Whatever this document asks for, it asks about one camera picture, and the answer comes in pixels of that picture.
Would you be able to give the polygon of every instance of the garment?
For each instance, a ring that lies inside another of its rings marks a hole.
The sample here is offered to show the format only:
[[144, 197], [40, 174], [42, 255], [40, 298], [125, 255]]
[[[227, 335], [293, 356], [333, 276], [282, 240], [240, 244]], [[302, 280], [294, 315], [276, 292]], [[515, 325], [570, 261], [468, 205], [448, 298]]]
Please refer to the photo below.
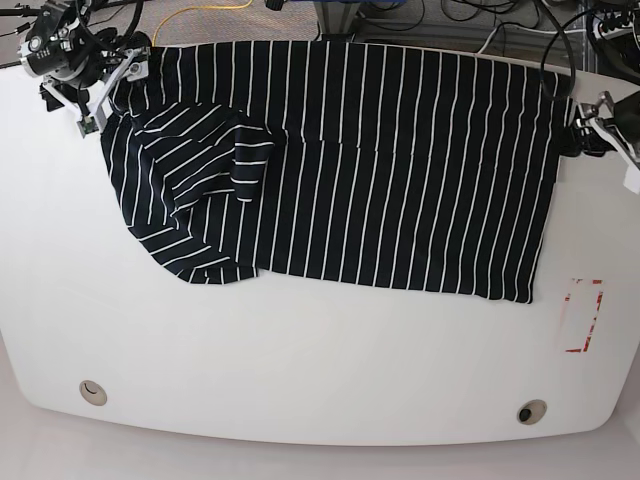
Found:
[[571, 107], [537, 70], [331, 42], [153, 48], [149, 64], [117, 86], [102, 146], [131, 233], [179, 278], [532, 301]]

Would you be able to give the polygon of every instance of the round hole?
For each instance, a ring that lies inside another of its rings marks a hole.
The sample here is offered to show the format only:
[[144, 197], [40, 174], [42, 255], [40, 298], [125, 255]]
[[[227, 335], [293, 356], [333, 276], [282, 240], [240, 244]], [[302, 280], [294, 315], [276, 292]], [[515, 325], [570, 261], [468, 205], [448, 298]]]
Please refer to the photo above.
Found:
[[532, 400], [518, 410], [518, 422], [523, 425], [535, 425], [547, 413], [547, 404], [542, 400]]
[[531, 410], [529, 410], [528, 408], [523, 408], [522, 410], [520, 410], [518, 418], [520, 419], [520, 423], [526, 422], [531, 418]]
[[105, 403], [107, 403], [107, 392], [98, 385], [96, 382], [92, 382], [91, 380], [84, 380], [80, 382], [80, 395], [91, 405], [95, 405], [96, 407], [101, 407]]

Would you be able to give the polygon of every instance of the metal bracket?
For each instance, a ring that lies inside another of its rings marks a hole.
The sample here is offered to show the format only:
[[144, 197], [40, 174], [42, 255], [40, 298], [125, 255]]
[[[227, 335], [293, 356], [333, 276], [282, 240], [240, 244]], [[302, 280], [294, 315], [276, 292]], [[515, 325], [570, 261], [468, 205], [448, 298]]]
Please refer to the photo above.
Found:
[[42, 84], [43, 88], [51, 93], [65, 108], [74, 113], [76, 123], [83, 137], [95, 131], [102, 132], [106, 128], [107, 116], [102, 105], [121, 79], [126, 78], [129, 82], [134, 82], [149, 75], [149, 62], [147, 60], [149, 49], [147, 47], [127, 50], [125, 54], [126, 58], [109, 75], [96, 100], [87, 105], [88, 115], [82, 115], [80, 108], [55, 88], [58, 84], [56, 79], [48, 75], [45, 76]]

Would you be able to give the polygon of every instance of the white table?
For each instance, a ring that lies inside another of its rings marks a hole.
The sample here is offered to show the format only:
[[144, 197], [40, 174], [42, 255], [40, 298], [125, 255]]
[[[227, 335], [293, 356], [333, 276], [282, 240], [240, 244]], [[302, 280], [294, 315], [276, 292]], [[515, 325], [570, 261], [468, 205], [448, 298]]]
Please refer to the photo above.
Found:
[[[609, 418], [640, 341], [640, 198], [615, 155], [562, 162], [532, 305], [269, 272], [188, 285], [127, 232], [98, 136], [46, 113], [37, 88], [0, 72], [0, 330], [33, 404], [332, 445], [540, 437]], [[575, 94], [603, 89], [636, 87], [580, 74]], [[572, 278], [604, 281], [588, 352], [565, 352]], [[105, 388], [105, 406], [82, 399], [83, 380]], [[519, 424], [538, 398], [546, 416]]]

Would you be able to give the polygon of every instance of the black cable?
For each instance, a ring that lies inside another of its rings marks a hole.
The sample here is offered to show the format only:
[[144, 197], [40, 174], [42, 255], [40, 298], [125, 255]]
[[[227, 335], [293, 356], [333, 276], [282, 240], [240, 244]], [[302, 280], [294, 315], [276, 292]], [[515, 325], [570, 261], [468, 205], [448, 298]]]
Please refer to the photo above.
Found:
[[[482, 10], [483, 12], [493, 13], [497, 15], [504, 15], [506, 13], [512, 12], [514, 9], [519, 7], [520, 3], [522, 2], [522, 0], [513, 0], [513, 1], [507, 1], [503, 3], [495, 4], [495, 5], [484, 5], [482, 3], [475, 3], [470, 0], [450, 0], [450, 1], [454, 3], [459, 3], [461, 5], [468, 5], [470, 7], [474, 7], [479, 10]], [[504, 8], [504, 10], [498, 10], [498, 8], [500, 7], [506, 7], [506, 8]]]
[[90, 23], [89, 25], [87, 25], [88, 27], [93, 27], [94, 25], [102, 25], [103, 23], [107, 23], [110, 22], [111, 20], [113, 20], [114, 18], [116, 18], [116, 16], [125, 9], [125, 7], [127, 7], [127, 5], [122, 5], [118, 10], [116, 10], [115, 13], [111, 14], [109, 16], [109, 18], [106, 18], [104, 20], [100, 20], [99, 22], [94, 22], [94, 23]]
[[20, 25], [19, 27], [16, 27], [13, 29], [12, 32], [7, 32], [7, 33], [3, 33], [0, 34], [0, 38], [2, 37], [8, 37], [10, 35], [19, 35], [22, 32], [29, 30], [29, 28], [31, 28], [31, 25], [33, 25], [34, 22], [27, 22], [27, 23], [23, 23], [22, 25]]
[[133, 11], [133, 18], [127, 27], [127, 30], [122, 35], [122, 38], [118, 41], [118, 46], [126, 45], [131, 35], [138, 28], [138, 23], [140, 23], [140, 17], [142, 16], [142, 7], [144, 6], [144, 0], [136, 0], [136, 9]]
[[413, 25], [409, 26], [409, 27], [402, 27], [402, 28], [389, 28], [389, 27], [383, 27], [381, 25], [377, 25], [375, 22], [372, 22], [371, 20], [369, 20], [366, 17], [360, 17], [360, 19], [365, 22], [368, 23], [369, 25], [372, 25], [376, 28], [379, 28], [380, 30], [387, 30], [389, 32], [408, 32], [409, 30], [413, 30], [414, 28], [420, 26], [420, 24], [422, 23], [422, 21], [424, 20], [424, 17], [427, 13], [427, 7], [424, 4], [425, 0], [420, 0], [421, 4], [422, 4], [422, 13], [420, 14], [420, 19], [414, 23]]
[[453, 15], [451, 15], [449, 12], [447, 12], [447, 9], [444, 7], [444, 5], [445, 5], [444, 2], [445, 2], [445, 0], [440, 0], [440, 10], [442, 11], [442, 14], [445, 17], [447, 17], [449, 20], [452, 20], [454, 22], [468, 22], [469, 20], [473, 20], [474, 18], [476, 18], [480, 14], [480, 12], [482, 11], [479, 8], [474, 7], [476, 9], [476, 11], [473, 12], [468, 17], [456, 18]]
[[380, 7], [378, 5], [376, 5], [375, 3], [371, 2], [371, 3], [367, 3], [367, 6], [373, 10], [377, 10], [378, 12], [390, 12], [392, 10], [397, 10], [398, 8], [402, 7], [406, 5], [406, 2], [403, 3], [392, 3], [391, 5], [389, 5], [388, 7]]
[[80, 25], [80, 28], [87, 35], [87, 37], [89, 37], [89, 39], [93, 43], [98, 45], [102, 50], [105, 50], [107, 52], [111, 52], [111, 53], [115, 54], [116, 56], [118, 56], [120, 58], [126, 58], [126, 56], [123, 53], [118, 52], [113, 45], [109, 45], [109, 44], [103, 42], [91, 30], [89, 30], [89, 27], [87, 26], [87, 23], [85, 22], [84, 18], [82, 18], [82, 13], [81, 13], [82, 12], [82, 7], [80, 6], [80, 0], [74, 0], [74, 1], [75, 1], [76, 16], [78, 18], [78, 23]]
[[[533, 0], [533, 2], [538, 6], [542, 14], [549, 19], [549, 21], [553, 24], [553, 28], [556, 29], [556, 34], [553, 36], [545, 52], [542, 56], [542, 60], [540, 61], [540, 85], [542, 86], [542, 92], [544, 95], [551, 100], [552, 102], [558, 100], [566, 100], [573, 93], [573, 88], [576, 85], [576, 59], [573, 56], [573, 48], [571, 47], [571, 42], [569, 41], [569, 37], [564, 31], [567, 28], [567, 25], [570, 25], [575, 21], [572, 19], [568, 24], [560, 25], [558, 19], [553, 16], [553, 14], [549, 11], [547, 6], [542, 2], [542, 0]], [[580, 18], [582, 15], [586, 15], [584, 12], [581, 12], [577, 18]], [[571, 76], [569, 79], [569, 87], [566, 92], [561, 93], [560, 95], [554, 95], [550, 90], [549, 86], [544, 81], [544, 68], [547, 60], [547, 55], [549, 54], [549, 50], [551, 50], [551, 46], [554, 44], [556, 39], [560, 36], [562, 38], [562, 43], [564, 43], [564, 48], [567, 51], [567, 57], [569, 59], [569, 69], [571, 70]]]
[[17, 67], [18, 65], [22, 65], [20, 63], [20, 60], [16, 60], [15, 62], [9, 62], [9, 63], [1, 63], [0, 64], [0, 70], [3, 69], [3, 68]]

